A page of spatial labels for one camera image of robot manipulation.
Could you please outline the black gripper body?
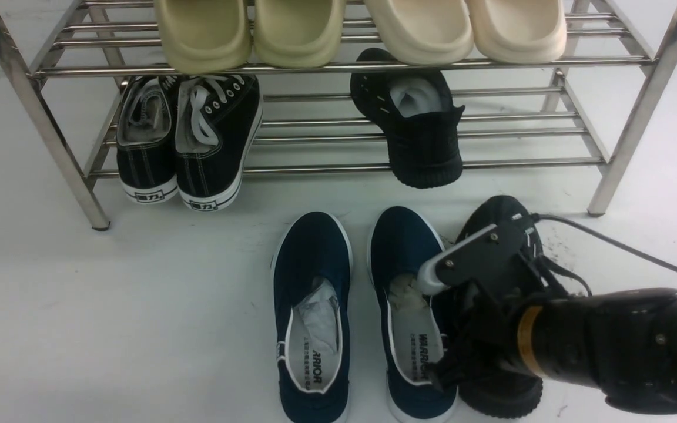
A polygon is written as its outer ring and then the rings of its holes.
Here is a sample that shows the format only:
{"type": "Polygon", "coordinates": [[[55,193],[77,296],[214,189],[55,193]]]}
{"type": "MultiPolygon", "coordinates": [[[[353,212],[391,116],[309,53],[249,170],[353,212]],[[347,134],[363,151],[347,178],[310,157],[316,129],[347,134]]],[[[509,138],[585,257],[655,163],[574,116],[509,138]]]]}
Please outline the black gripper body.
{"type": "Polygon", "coordinates": [[[427,292],[444,305],[453,322],[448,349],[427,365],[433,386],[440,391],[481,382],[505,385],[504,375],[529,380],[546,377],[534,350],[534,328],[551,290],[540,277],[508,277],[507,286],[477,278],[446,284],[427,277],[427,292]]]}

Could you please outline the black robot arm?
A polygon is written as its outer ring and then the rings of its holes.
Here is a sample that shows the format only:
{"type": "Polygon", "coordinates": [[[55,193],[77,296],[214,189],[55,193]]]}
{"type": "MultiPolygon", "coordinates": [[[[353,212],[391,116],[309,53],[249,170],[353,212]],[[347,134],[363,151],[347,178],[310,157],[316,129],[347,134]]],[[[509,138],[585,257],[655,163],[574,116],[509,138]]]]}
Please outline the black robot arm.
{"type": "Polygon", "coordinates": [[[480,287],[425,369],[438,390],[505,373],[594,388],[625,412],[677,415],[677,290],[496,298],[480,287]]]}

